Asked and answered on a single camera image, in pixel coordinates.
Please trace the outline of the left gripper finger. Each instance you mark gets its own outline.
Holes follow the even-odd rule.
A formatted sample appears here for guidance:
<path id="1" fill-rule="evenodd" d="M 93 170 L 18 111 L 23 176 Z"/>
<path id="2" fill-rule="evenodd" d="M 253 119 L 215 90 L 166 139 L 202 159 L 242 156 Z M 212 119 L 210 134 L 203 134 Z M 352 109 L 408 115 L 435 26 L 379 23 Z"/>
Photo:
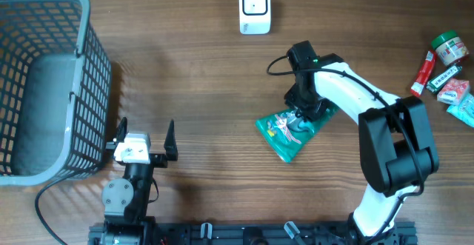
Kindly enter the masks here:
<path id="1" fill-rule="evenodd" d="M 178 148 L 176 144 L 174 120 L 170 121 L 168 130 L 167 130 L 167 135 L 164 141 L 164 149 L 165 149 L 168 161 L 178 160 Z"/>
<path id="2" fill-rule="evenodd" d="M 113 142 L 115 144 L 122 142 L 125 139 L 126 134 L 127 134 L 127 118 L 123 117 L 116 128 L 116 134 L 113 137 Z"/>

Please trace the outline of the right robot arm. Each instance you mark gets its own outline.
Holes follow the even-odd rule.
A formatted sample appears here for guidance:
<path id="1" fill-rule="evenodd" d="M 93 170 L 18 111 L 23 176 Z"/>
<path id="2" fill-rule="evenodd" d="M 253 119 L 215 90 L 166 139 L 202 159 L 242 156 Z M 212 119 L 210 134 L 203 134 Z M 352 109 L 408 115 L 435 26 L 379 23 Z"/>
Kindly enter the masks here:
<path id="1" fill-rule="evenodd" d="M 326 236 L 345 244 L 401 244 L 405 239 L 396 231 L 394 219 L 407 198 L 423 193 L 424 182 L 439 166 L 423 101 L 380 90 L 340 56 L 318 56 L 309 41 L 294 44 L 285 57 L 295 76 L 284 97 L 295 112 L 287 122 L 290 130 L 306 132 L 330 104 L 358 125 L 367 188 L 343 230 Z"/>

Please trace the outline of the red white small packet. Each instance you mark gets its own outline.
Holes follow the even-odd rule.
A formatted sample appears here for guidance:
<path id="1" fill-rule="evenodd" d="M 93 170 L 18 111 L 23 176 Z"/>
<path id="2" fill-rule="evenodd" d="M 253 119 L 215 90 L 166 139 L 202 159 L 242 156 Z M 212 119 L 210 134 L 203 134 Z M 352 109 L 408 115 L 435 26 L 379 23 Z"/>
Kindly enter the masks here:
<path id="1" fill-rule="evenodd" d="M 437 95 L 437 101 L 459 105 L 470 91 L 470 82 L 451 78 Z"/>

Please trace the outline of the red toothpaste tube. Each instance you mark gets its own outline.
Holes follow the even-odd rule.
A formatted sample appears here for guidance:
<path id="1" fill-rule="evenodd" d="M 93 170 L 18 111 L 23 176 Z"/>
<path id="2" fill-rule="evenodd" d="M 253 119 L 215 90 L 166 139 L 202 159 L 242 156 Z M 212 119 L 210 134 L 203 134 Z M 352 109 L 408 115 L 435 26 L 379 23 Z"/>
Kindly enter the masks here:
<path id="1" fill-rule="evenodd" d="M 410 88 L 410 92 L 416 96 L 420 97 L 422 94 L 422 91 L 424 87 L 426 86 L 430 75 L 434 69 L 436 62 L 436 55 L 433 50 L 428 50 L 427 54 L 425 56 L 425 59 L 421 65 L 420 70 L 418 71 L 418 74 L 415 78 L 415 81 L 413 82 L 413 85 Z"/>

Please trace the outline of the light green wipes packet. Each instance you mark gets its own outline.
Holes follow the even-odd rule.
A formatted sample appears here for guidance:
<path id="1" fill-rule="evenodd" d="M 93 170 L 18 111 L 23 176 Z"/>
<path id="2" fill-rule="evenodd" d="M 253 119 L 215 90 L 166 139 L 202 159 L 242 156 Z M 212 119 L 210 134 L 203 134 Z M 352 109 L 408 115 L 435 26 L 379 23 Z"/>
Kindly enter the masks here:
<path id="1" fill-rule="evenodd" d="M 466 125 L 474 127 L 474 98 L 468 93 L 459 105 L 450 105 L 447 112 Z"/>

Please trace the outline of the green lid plastic jar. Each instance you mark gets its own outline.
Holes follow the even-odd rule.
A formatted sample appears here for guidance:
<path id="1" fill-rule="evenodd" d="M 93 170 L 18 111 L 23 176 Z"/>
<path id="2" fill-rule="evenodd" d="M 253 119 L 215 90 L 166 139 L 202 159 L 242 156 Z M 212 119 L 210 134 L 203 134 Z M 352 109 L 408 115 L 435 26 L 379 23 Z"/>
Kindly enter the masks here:
<path id="1" fill-rule="evenodd" d="M 449 30 L 434 38 L 431 47 L 446 67 L 458 64 L 470 55 L 466 45 L 454 30 Z"/>

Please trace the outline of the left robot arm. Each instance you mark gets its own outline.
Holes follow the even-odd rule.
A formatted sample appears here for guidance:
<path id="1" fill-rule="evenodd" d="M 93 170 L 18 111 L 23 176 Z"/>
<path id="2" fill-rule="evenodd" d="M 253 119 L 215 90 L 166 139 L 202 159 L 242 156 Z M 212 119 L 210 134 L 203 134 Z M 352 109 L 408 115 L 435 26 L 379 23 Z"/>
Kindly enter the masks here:
<path id="1" fill-rule="evenodd" d="M 175 124 L 171 121 L 164 141 L 163 153 L 150 151 L 150 136 L 146 132 L 129 132 L 127 119 L 120 121 L 106 150 L 113 160 L 124 166 L 121 178 L 107 183 L 101 193 L 104 205 L 104 223 L 90 227 L 88 243 L 108 244 L 166 244 L 160 237 L 156 220 L 147 215 L 147 207 L 156 198 L 150 198 L 152 188 L 158 184 L 154 169 L 166 168 L 170 161 L 178 160 Z"/>

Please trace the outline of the green 3M gloves package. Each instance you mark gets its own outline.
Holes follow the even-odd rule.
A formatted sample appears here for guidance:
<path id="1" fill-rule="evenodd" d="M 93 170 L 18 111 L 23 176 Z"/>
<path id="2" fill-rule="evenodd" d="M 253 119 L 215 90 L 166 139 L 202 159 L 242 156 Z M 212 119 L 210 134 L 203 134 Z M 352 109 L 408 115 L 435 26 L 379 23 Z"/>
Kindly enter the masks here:
<path id="1" fill-rule="evenodd" d="M 256 128 L 278 157 L 290 163 L 337 112 L 338 107 L 330 103 L 320 119 L 310 122 L 297 118 L 295 110 L 287 109 L 259 118 Z"/>

